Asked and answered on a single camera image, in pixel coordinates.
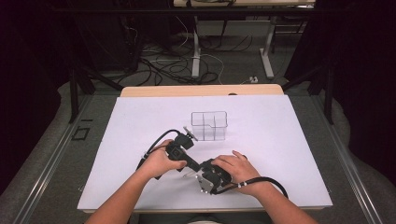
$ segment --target hand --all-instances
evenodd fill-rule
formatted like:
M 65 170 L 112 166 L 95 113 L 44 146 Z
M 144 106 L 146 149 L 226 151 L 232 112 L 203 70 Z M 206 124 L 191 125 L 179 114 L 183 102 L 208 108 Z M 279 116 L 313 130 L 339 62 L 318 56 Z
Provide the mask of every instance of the hand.
M 233 150 L 233 155 L 220 155 L 212 161 L 213 165 L 217 165 L 227 171 L 233 178 L 234 183 L 241 183 L 254 177 L 259 177 L 259 172 L 250 164 L 248 159 L 241 153 Z M 244 186 L 236 189 L 241 193 L 254 195 L 258 183 Z
M 171 161 L 166 156 L 165 148 L 173 140 L 165 140 L 159 146 L 155 147 L 153 152 L 151 152 L 138 169 L 139 172 L 144 172 L 145 176 L 148 178 L 157 177 L 165 174 L 170 170 L 181 169 L 187 165 L 186 161 Z

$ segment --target person's right hand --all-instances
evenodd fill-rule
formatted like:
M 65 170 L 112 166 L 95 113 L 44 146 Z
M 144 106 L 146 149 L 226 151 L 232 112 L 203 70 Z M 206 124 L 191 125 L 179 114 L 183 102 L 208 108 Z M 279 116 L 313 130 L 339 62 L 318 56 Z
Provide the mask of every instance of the person's right hand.
M 241 153 L 233 150 L 233 155 L 220 155 L 217 156 L 213 161 L 213 165 L 217 165 L 227 171 L 233 178 L 233 183 L 241 183 L 254 177 L 259 177 L 259 172 L 251 165 L 248 159 Z M 244 186 L 237 191 L 255 196 L 258 190 L 261 190 L 266 182 L 258 182 Z

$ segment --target white paper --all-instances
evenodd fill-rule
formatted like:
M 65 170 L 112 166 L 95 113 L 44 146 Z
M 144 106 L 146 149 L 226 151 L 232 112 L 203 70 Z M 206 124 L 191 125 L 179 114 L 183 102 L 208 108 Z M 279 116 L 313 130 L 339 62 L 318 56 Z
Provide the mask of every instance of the white paper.
M 326 207 L 332 201 L 287 95 L 118 98 L 98 149 L 78 209 L 97 209 L 134 172 L 141 156 L 164 132 L 191 128 L 191 113 L 226 111 L 224 141 L 194 142 L 187 153 L 197 162 L 237 150 L 263 176 L 277 180 L 300 207 Z M 175 133 L 164 139 L 174 139 Z M 170 171 L 146 185 L 135 210 L 261 208 L 233 190 L 200 191 L 194 177 Z

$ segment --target floor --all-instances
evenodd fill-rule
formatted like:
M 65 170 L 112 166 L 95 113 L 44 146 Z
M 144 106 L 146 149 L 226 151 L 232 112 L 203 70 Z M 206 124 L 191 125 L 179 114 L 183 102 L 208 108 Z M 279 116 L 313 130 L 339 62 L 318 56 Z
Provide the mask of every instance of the floor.
M 154 45 L 147 45 L 144 49 L 142 55 L 143 58 L 147 59 L 146 62 L 155 64 L 159 70 L 166 70 L 166 74 L 155 75 L 152 73 L 150 75 L 146 71 L 149 68 L 144 64 L 140 64 L 138 71 L 146 72 L 127 75 L 111 72 L 104 75 L 119 81 L 123 86 L 134 86 L 140 83 L 152 86 L 158 84 L 161 79 L 161 85 L 189 85 L 192 81 L 196 82 L 197 80 L 189 78 L 191 44 L 189 44 L 190 41 L 184 43 L 185 40 L 180 38 L 177 41 L 179 44 L 175 44 L 174 48 L 183 55 L 182 57 L 157 54 L 161 49 Z M 257 77 L 259 83 L 283 84 L 287 81 L 283 78 L 283 75 L 298 41 L 298 35 L 280 35 L 276 38 L 276 51 L 270 55 L 276 77 L 270 80 L 264 74 L 258 51 L 258 48 L 263 45 L 262 39 L 253 38 L 250 42 L 249 38 L 244 38 L 243 36 L 226 37 L 222 40 L 221 50 L 218 50 L 212 49 L 219 43 L 218 39 L 203 37 L 202 43 L 206 49 L 203 49 L 205 56 L 203 57 L 202 69 L 207 71 L 207 74 L 203 75 L 202 77 L 204 78 L 200 81 L 205 83 L 213 79 L 207 84 L 254 85 L 250 84 L 249 78 Z M 87 97 L 82 93 L 79 95 L 80 107 L 83 113 L 72 124 L 68 123 L 70 118 L 68 84 L 59 89 L 62 95 L 62 104 L 58 114 L 6 192 L 0 197 L 0 223 L 12 223 L 14 221 L 15 223 L 76 223 L 83 222 L 88 217 L 87 214 L 75 209 L 78 192 L 82 190 L 84 178 L 86 178 L 85 176 L 91 169 L 91 165 L 86 162 L 94 160 L 94 152 L 98 148 L 97 144 L 100 143 L 101 134 L 106 129 L 106 120 L 111 114 L 114 99 L 120 94 L 102 82 L 95 80 L 94 85 L 97 89 L 94 96 Z M 304 111 L 304 103 L 302 102 L 309 98 L 306 92 L 307 85 L 309 83 L 302 83 L 287 92 L 290 96 L 295 97 L 295 105 L 299 106 L 301 111 Z M 93 124 L 88 121 L 82 121 L 84 119 L 101 120 L 101 122 Z M 337 136 L 340 137 L 343 146 L 347 146 L 349 137 L 348 123 L 343 116 L 342 107 L 336 102 L 333 104 L 333 120 Z M 73 139 L 73 133 L 81 125 L 90 128 L 89 137 L 92 138 L 91 141 L 82 143 L 71 140 Z M 303 123 L 302 125 L 307 125 L 311 129 L 314 128 L 309 126 L 308 123 Z M 383 223 L 395 223 L 396 215 L 394 211 L 396 209 L 391 208 L 395 207 L 394 202 L 396 200 L 390 200 L 396 199 L 394 187 L 389 185 L 382 175 L 373 171 L 370 167 L 359 162 L 359 160 L 353 160 L 359 167 L 361 179 L 367 186 L 370 195 L 374 196 L 373 203 L 375 203 L 377 208 L 374 213 L 380 213 Z M 74 167 L 84 167 L 84 170 L 73 170 Z M 58 191 L 59 188 L 63 188 L 64 191 L 60 193 Z M 73 195 L 75 198 L 65 200 L 64 197 L 68 197 L 68 195 Z M 361 207 L 361 203 L 356 201 L 356 199 L 347 200 L 346 197 L 343 203 L 350 204 L 350 214 L 355 214 L 353 212 L 355 211 L 354 209 Z M 365 214 L 358 210 L 355 211 L 356 217 L 350 219 L 347 218 L 348 211 L 342 211 L 342 208 L 336 210 L 337 214 L 332 214 L 333 211 L 315 213 L 313 216 L 324 223 L 351 223 L 351 220 L 354 220 L 353 223 L 363 223 L 364 217 L 366 217 Z

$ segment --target power strip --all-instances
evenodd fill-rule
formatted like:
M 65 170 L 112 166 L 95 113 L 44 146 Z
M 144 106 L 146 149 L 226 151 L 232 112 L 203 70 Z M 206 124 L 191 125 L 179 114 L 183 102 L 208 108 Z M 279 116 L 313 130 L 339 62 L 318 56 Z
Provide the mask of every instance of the power strip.
M 259 79 L 257 77 L 249 77 L 248 79 L 252 84 L 259 83 Z

